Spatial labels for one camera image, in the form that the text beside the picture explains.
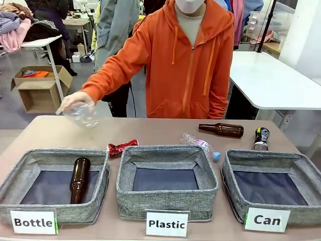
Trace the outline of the person's right hand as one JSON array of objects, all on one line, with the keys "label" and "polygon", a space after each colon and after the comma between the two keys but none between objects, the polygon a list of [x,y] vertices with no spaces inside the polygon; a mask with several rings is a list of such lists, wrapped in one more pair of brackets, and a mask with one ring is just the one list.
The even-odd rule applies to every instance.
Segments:
[{"label": "person's right hand", "polygon": [[64,111],[69,106],[77,103],[77,102],[84,102],[89,105],[95,105],[93,99],[85,92],[79,91],[75,92],[71,95],[66,96],[60,106],[60,111]]}]

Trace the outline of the large clear plastic bottle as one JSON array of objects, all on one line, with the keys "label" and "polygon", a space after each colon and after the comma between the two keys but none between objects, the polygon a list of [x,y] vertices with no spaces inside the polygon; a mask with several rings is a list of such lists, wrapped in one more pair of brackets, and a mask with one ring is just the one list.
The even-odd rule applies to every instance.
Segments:
[{"label": "large clear plastic bottle", "polygon": [[59,107],[55,114],[66,117],[68,120],[82,128],[93,128],[99,121],[95,105],[85,102],[73,103],[64,110]]}]

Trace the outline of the crushed red can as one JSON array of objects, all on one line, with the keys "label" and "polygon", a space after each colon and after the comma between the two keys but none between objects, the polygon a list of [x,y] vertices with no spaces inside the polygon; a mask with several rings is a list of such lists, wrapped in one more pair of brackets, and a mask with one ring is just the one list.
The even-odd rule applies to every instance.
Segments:
[{"label": "crushed red can", "polygon": [[108,144],[107,150],[108,150],[108,156],[110,158],[117,157],[122,155],[122,152],[124,151],[125,148],[130,147],[130,146],[138,146],[138,140],[133,139],[127,143],[119,144],[119,145],[114,145],[114,144]]}]

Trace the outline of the clear bottle with purple label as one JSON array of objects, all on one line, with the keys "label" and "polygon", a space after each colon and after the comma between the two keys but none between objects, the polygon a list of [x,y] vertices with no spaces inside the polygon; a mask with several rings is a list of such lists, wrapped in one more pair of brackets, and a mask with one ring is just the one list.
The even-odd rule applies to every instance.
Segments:
[{"label": "clear bottle with purple label", "polygon": [[210,160],[218,162],[221,158],[221,153],[217,152],[212,145],[206,141],[199,139],[191,134],[184,133],[181,136],[181,143],[184,145],[196,145],[202,147]]}]

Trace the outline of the brown glass bottle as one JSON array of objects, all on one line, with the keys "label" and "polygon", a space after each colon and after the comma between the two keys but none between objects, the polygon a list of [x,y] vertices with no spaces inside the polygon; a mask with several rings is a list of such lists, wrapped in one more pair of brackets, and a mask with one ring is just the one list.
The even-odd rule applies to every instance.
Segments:
[{"label": "brown glass bottle", "polygon": [[80,204],[86,195],[91,162],[88,158],[78,158],[74,162],[73,173],[70,181],[71,204]]},{"label": "brown glass bottle", "polygon": [[244,134],[244,127],[225,123],[199,124],[199,130],[213,133],[222,137],[241,138]]}]

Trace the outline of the crushed black can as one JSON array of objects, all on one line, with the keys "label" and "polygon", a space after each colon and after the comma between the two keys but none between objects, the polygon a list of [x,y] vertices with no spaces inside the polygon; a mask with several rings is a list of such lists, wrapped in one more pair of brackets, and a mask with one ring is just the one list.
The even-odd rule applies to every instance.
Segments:
[{"label": "crushed black can", "polygon": [[270,136],[270,131],[265,127],[259,127],[255,131],[255,141],[253,143],[253,150],[268,151],[267,140]]}]

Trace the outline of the person's left forearm orange sleeve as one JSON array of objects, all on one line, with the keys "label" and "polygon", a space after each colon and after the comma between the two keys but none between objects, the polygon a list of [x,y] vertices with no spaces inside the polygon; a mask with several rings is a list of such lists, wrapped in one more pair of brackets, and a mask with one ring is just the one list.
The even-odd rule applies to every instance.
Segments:
[{"label": "person's left forearm orange sleeve", "polygon": [[218,72],[211,81],[209,91],[209,118],[222,119],[227,111],[228,92],[230,76],[229,73]]}]

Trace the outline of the person's right forearm orange sleeve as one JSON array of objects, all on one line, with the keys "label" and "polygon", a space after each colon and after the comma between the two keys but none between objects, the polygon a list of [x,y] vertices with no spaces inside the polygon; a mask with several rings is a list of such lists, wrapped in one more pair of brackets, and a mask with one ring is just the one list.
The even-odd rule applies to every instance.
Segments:
[{"label": "person's right forearm orange sleeve", "polygon": [[80,92],[88,94],[96,103],[103,96],[128,83],[140,68],[140,65],[135,65],[132,61],[125,61],[117,56],[109,57],[102,68],[83,85]]}]

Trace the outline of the open cardboard box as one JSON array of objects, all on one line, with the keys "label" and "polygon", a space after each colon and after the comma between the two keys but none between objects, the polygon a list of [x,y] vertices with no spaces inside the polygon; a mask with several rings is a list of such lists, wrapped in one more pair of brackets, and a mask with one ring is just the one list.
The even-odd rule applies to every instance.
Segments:
[{"label": "open cardboard box", "polygon": [[[45,78],[22,78],[22,74],[27,70],[48,71],[49,74]],[[73,77],[63,66],[58,66],[57,70],[66,96]],[[28,113],[55,113],[60,107],[61,100],[50,65],[21,68],[12,79],[11,90],[13,89],[18,90],[25,111]]]}]

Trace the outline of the orange cloth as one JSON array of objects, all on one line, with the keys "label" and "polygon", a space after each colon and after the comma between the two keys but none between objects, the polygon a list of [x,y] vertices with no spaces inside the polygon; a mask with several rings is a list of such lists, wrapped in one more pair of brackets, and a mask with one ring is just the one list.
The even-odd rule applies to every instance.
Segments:
[{"label": "orange cloth", "polygon": [[45,78],[48,74],[48,71],[27,70],[22,74],[22,78]]}]

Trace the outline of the white table with clothes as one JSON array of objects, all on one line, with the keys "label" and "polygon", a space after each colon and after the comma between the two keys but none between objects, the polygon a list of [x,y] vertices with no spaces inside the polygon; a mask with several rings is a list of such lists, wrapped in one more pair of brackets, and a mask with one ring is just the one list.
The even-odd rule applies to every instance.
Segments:
[{"label": "white table with clothes", "polygon": [[58,89],[58,94],[59,94],[60,100],[63,101],[65,94],[63,92],[62,84],[58,75],[58,70],[57,70],[58,65],[56,65],[56,61],[53,58],[53,52],[50,46],[50,44],[52,44],[57,40],[60,40],[61,38],[62,38],[62,35],[58,35],[58,36],[49,37],[45,39],[38,39],[30,42],[23,42],[22,49],[25,49],[26,51],[47,53],[49,55],[50,63],[54,73],[55,83]]}]

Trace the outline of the black garment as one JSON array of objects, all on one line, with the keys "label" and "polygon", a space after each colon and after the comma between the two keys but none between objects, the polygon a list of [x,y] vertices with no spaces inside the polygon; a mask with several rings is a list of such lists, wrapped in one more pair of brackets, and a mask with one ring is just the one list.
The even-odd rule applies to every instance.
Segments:
[{"label": "black garment", "polygon": [[48,20],[35,21],[27,31],[24,42],[46,39],[59,35],[61,35],[61,33],[53,22]]}]

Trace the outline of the person in grey jacket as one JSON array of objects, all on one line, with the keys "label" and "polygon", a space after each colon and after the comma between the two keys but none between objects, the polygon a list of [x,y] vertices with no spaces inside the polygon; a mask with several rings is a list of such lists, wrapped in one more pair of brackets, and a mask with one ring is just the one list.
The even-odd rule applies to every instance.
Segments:
[{"label": "person in grey jacket", "polygon": [[[94,70],[98,71],[108,57],[114,56],[132,36],[140,12],[139,0],[101,0],[96,27]],[[102,98],[113,117],[127,117],[127,102],[131,83]]]}]

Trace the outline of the person in orange hoodie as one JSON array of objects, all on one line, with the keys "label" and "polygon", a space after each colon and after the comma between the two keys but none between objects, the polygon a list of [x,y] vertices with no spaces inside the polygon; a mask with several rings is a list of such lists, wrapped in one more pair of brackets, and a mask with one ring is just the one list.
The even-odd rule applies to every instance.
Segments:
[{"label": "person in orange hoodie", "polygon": [[146,68],[150,118],[209,118],[212,78],[218,72],[230,75],[234,16],[214,0],[205,0],[205,5],[194,44],[179,25],[175,0],[167,0],[136,24],[115,55]]}]

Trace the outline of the white face mask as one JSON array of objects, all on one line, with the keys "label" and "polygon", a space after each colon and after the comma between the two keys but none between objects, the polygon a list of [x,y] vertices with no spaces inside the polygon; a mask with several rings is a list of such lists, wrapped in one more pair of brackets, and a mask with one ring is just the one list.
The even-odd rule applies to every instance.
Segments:
[{"label": "white face mask", "polygon": [[194,13],[205,0],[175,0],[178,8],[185,14]]}]

